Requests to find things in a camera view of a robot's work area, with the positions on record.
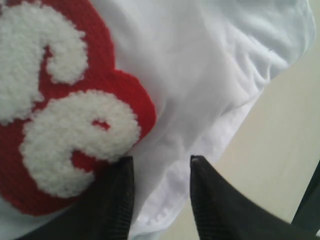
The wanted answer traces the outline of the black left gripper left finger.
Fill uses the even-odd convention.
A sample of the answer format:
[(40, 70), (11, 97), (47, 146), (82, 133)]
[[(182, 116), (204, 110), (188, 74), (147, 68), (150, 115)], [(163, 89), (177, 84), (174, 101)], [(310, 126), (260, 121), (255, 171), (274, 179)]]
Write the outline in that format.
[(135, 203), (134, 162), (111, 165), (66, 212), (24, 240), (126, 240)]

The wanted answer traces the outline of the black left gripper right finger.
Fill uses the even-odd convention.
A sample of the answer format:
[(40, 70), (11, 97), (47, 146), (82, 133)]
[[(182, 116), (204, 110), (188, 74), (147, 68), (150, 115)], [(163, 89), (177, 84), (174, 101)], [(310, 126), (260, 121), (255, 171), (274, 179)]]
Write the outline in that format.
[(235, 189), (201, 155), (190, 158), (190, 201), (201, 240), (317, 240)]

